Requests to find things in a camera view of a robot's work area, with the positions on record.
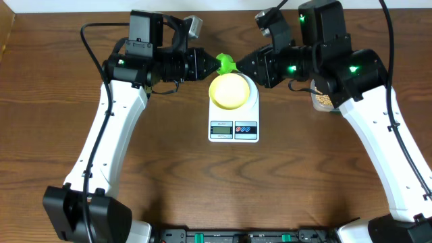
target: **brown wooden surface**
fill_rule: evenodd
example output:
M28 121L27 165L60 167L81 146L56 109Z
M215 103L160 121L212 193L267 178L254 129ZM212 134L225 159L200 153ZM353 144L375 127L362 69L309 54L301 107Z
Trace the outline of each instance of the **brown wooden surface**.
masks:
M6 49L6 42L14 23L15 14L6 5L3 0L0 0L0 61L3 56L3 51Z
M296 11L285 11L301 43ZM204 20L193 46L235 60L268 43L255 11L179 12ZM394 86L404 118L432 161L432 10L391 11L396 33ZM127 22L129 13L20 14L0 66L0 241L56 242L42 206L48 185L61 186L86 140L101 80L84 49L85 22ZM387 63L379 10L346 11L355 49ZM93 28L99 60L127 29ZM136 124L119 200L134 218L191 228L293 228L337 225L388 213L382 185L359 138L340 115L313 109L287 82L259 87L257 144L207 140L210 82L153 96ZM158 84L157 90L171 88Z

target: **digital scale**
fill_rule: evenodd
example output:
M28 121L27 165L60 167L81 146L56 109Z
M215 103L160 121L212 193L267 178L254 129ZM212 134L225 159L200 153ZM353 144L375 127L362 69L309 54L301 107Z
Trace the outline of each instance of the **digital scale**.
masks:
M211 142L258 142L259 94L255 83L244 74L239 75L248 84L249 97L237 109L222 109L212 99L209 105L209 140Z

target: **green led indicator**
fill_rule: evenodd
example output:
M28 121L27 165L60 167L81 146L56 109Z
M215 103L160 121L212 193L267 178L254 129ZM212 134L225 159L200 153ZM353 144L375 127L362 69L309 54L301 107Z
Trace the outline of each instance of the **green led indicator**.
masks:
M297 67L296 66L290 66L290 67L288 67L288 71L289 72L295 72L295 71L297 71Z
M355 72L355 71L357 71L357 69L358 69L358 67L354 67L354 66L350 67L351 72Z

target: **white wall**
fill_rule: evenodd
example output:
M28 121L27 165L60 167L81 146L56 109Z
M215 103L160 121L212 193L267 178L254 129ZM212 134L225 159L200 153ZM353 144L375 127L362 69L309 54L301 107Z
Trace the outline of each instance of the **white wall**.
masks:
M281 0L4 0L15 13L90 11L261 10ZM290 0L283 9L297 9L307 0ZM340 0L346 9L380 8L378 0ZM387 0L389 8L432 8L432 0Z

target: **yellow bowl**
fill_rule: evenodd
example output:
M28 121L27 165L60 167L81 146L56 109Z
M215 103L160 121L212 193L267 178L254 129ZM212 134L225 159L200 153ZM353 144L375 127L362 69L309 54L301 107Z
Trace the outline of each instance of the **yellow bowl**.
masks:
M221 109L233 110L244 105L249 99L249 85L237 74L218 76L210 84L211 101Z

